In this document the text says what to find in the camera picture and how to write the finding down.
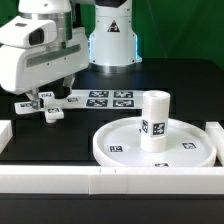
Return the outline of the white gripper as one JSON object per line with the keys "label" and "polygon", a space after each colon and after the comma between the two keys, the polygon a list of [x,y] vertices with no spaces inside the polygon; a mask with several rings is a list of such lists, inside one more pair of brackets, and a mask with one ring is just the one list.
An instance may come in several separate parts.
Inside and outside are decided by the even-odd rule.
{"label": "white gripper", "polygon": [[0,48],[0,86],[16,95],[26,93],[35,110],[41,108],[39,90],[55,80],[55,98],[72,93],[75,74],[88,67],[88,44],[83,27],[72,31],[73,38],[60,50],[42,45],[22,49],[3,45]]}

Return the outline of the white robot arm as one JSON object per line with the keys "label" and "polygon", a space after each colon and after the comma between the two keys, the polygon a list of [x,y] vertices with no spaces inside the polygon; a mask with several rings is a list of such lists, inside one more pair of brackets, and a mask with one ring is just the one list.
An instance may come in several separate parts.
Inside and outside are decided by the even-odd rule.
{"label": "white robot arm", "polygon": [[0,27],[0,87],[27,94],[91,66],[118,73],[142,61],[132,29],[132,0],[19,0],[19,15]]}

